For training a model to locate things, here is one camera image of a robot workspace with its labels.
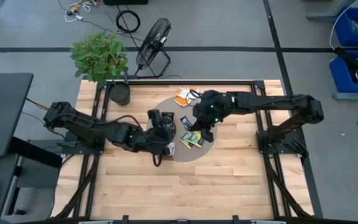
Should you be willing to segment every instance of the black desk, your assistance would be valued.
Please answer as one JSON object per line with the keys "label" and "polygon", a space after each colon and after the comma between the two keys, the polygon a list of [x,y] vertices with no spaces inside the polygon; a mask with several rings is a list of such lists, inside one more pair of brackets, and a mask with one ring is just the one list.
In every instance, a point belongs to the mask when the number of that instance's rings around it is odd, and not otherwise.
{"label": "black desk", "polygon": [[33,78],[31,73],[0,73],[0,217],[19,156],[60,168],[62,158],[13,137]]}

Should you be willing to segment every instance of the electric fan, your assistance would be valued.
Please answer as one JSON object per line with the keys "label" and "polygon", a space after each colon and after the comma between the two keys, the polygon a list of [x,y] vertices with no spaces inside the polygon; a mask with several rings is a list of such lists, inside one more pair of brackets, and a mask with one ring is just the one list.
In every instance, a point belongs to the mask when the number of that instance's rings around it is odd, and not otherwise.
{"label": "electric fan", "polygon": [[[171,58],[164,51],[163,46],[165,41],[167,41],[167,35],[170,29],[171,29],[171,23],[169,22],[168,19],[164,19],[164,18],[159,19],[150,29],[145,40],[143,41],[142,46],[140,46],[139,53],[137,54],[136,57],[137,70],[135,72],[135,76],[137,78],[158,78],[161,77],[162,74],[165,72],[168,65],[171,63]],[[152,77],[138,77],[137,73],[143,68],[147,68],[148,66],[150,66],[155,56],[160,51],[168,59],[168,62],[163,68],[163,70],[161,71],[161,73],[157,76],[152,76]]]}

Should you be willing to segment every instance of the gray circular platform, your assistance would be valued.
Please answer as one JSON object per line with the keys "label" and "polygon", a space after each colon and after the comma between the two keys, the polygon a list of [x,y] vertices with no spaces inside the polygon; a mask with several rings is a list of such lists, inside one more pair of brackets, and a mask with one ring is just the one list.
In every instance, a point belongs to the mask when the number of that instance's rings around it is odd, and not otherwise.
{"label": "gray circular platform", "polygon": [[[194,124],[196,122],[196,118],[193,117],[193,108],[190,106],[182,107],[175,103],[175,98],[168,98],[161,103],[159,103],[155,109],[160,110],[160,112],[174,112],[174,121],[177,126],[177,134],[173,142],[175,143],[175,153],[173,154],[173,160],[177,162],[190,162],[200,158],[205,155],[213,145],[213,142],[204,141],[203,146],[198,148],[193,146],[191,149],[188,149],[179,139],[187,132],[183,127],[180,118],[186,116],[189,121]],[[197,103],[199,100],[193,100],[191,102],[192,105]],[[151,121],[147,122],[147,129],[151,128]],[[216,139],[216,126],[211,128],[211,132],[214,134],[214,139]]]}

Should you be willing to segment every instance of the fan grille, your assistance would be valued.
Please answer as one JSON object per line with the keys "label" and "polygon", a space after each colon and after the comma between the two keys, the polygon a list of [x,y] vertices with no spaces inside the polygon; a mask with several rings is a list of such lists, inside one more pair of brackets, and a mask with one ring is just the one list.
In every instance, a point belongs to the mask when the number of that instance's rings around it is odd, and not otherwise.
{"label": "fan grille", "polygon": [[136,64],[140,68],[147,68],[154,60],[155,56],[160,51],[163,43],[161,39],[167,37],[169,30],[171,29],[171,23],[168,19],[159,19],[153,27],[150,29],[142,46],[139,49],[139,53],[136,57]]}

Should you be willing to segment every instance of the potted plant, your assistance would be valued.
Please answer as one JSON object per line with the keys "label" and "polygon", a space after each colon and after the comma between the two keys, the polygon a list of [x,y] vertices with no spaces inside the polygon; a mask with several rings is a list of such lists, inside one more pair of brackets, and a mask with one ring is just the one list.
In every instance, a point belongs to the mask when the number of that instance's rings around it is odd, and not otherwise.
{"label": "potted plant", "polygon": [[114,35],[106,35],[104,32],[90,34],[88,38],[74,43],[70,52],[71,59],[78,68],[75,77],[87,74],[90,82],[105,82],[112,79],[114,85],[110,88],[110,99],[121,106],[129,103],[129,86],[114,82],[121,73],[128,71],[126,49]]}

